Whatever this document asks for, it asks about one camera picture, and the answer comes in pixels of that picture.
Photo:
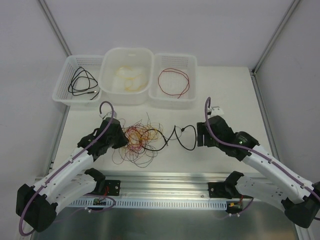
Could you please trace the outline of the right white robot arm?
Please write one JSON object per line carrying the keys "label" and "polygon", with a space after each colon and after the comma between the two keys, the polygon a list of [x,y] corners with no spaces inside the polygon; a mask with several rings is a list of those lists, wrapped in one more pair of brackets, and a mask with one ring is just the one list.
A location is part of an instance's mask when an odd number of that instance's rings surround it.
{"label": "right white robot arm", "polygon": [[247,196],[284,212],[302,228],[309,228],[320,210],[320,184],[313,183],[283,165],[250,134],[234,132],[221,116],[196,124],[197,145],[216,147],[262,174],[271,184],[261,183],[244,173],[233,171],[224,182],[209,185],[211,195],[232,199]]}

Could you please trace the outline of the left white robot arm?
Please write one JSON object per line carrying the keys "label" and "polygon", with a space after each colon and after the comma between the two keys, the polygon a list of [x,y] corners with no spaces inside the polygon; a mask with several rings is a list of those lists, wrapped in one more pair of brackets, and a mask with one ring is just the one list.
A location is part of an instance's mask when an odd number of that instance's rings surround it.
{"label": "left white robot arm", "polygon": [[107,117],[78,142],[61,166],[31,186],[23,184],[17,191],[15,208],[20,217],[20,235],[29,236],[23,231],[24,223],[33,231],[46,230],[65,207],[81,196],[106,197],[111,193],[115,185],[91,166],[108,149],[122,148],[128,142],[120,121]]}

